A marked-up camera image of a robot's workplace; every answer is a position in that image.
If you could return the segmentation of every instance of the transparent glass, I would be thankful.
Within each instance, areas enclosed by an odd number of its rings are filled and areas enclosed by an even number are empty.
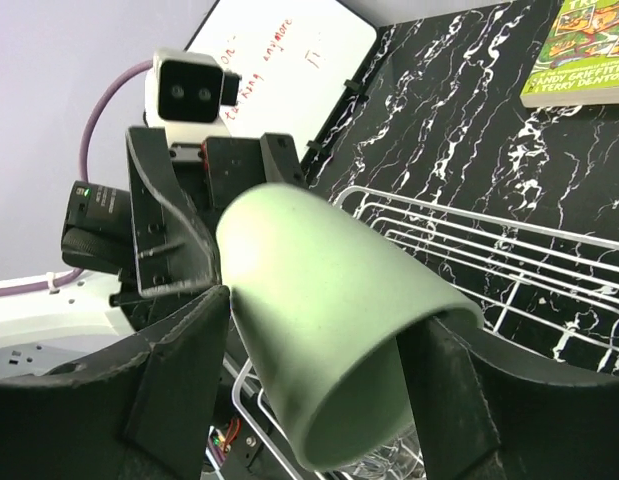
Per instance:
[[[415,426],[395,440],[368,453],[358,462],[340,468],[364,480],[421,480],[425,475]]]

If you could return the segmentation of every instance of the white wall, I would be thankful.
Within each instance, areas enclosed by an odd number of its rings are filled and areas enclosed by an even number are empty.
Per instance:
[[[345,0],[377,25],[498,0]],[[62,271],[60,232],[82,127],[109,83],[157,46],[182,48],[213,0],[0,0],[0,279]],[[141,79],[105,111],[90,154],[96,183],[126,187],[124,131]]]

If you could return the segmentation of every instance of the camera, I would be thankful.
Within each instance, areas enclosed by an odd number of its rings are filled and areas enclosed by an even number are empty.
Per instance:
[[[240,76],[210,55],[159,49],[145,79],[146,123],[164,128],[170,146],[228,137],[220,107],[235,106],[239,87]]]

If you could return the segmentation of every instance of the whiteboard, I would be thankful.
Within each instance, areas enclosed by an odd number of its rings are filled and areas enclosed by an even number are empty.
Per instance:
[[[219,0],[187,50],[242,76],[231,136],[290,134],[302,160],[376,38],[337,0]]]

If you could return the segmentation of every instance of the wire rack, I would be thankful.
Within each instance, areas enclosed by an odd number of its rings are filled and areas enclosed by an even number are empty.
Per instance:
[[[345,189],[334,205],[478,302],[493,335],[559,362],[619,375],[619,242],[359,186]],[[256,395],[284,437],[251,361],[235,376],[236,408],[290,478],[302,480],[241,402],[241,391]],[[422,463],[421,453],[414,455]]]

